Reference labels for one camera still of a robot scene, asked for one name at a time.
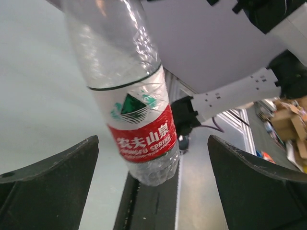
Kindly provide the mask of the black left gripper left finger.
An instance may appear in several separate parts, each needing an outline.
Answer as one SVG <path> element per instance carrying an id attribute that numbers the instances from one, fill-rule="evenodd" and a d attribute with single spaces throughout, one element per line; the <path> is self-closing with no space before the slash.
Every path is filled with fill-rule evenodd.
<path id="1" fill-rule="evenodd" d="M 44 160 L 0 176 L 2 230 L 77 230 L 98 159 L 91 136 Z"/>

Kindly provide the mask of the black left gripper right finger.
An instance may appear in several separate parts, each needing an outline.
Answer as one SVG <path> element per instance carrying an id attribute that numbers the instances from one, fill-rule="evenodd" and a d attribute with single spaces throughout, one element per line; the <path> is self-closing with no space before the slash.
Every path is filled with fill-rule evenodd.
<path id="1" fill-rule="evenodd" d="M 230 230 L 305 230 L 307 175 L 236 148 L 215 135 L 208 151 Z"/>

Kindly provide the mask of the clear red-label water bottle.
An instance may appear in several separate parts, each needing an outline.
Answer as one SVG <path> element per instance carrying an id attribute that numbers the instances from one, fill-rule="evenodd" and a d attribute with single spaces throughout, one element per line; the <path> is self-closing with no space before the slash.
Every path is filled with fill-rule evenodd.
<path id="1" fill-rule="evenodd" d="M 61 3 L 82 76 L 130 174 L 158 186 L 179 148 L 164 68 L 139 0 Z"/>

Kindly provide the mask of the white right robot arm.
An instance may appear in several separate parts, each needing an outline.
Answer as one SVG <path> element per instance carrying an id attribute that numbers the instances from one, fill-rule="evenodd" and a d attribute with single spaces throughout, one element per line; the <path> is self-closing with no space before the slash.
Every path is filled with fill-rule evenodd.
<path id="1" fill-rule="evenodd" d="M 171 104 L 178 135 L 215 115 L 273 97 L 297 99 L 307 94 L 307 3 L 304 0 L 238 0 L 234 13 L 244 12 L 265 35 L 279 39 L 286 50 L 266 67 L 210 92 L 186 96 Z"/>

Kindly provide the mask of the cardboard box pile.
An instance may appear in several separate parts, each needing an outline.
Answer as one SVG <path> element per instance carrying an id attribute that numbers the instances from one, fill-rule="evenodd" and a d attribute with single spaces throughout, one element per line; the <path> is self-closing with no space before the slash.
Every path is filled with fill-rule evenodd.
<path id="1" fill-rule="evenodd" d="M 276 111 L 269 119 L 272 130 L 287 151 L 287 159 L 307 172 L 307 98 L 273 101 Z"/>

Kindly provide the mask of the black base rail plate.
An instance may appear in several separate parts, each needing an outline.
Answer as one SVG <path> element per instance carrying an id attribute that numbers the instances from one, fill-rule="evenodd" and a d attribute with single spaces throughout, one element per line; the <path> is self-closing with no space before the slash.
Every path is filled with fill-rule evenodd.
<path id="1" fill-rule="evenodd" d="M 181 164 L 174 177 L 156 187 L 143 185 L 127 174 L 113 229 L 176 230 Z"/>

